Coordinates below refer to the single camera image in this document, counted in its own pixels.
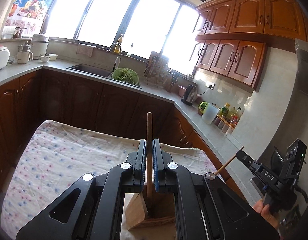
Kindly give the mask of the person's right hand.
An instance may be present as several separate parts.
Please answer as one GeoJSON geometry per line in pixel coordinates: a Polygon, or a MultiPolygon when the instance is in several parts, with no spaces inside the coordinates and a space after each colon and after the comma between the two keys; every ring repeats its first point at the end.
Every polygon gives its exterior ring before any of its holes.
{"type": "Polygon", "coordinates": [[[277,218],[270,213],[270,206],[269,204],[265,205],[263,199],[258,200],[253,209],[260,214],[271,226],[273,226],[276,230],[279,226],[279,221],[277,218]]]}

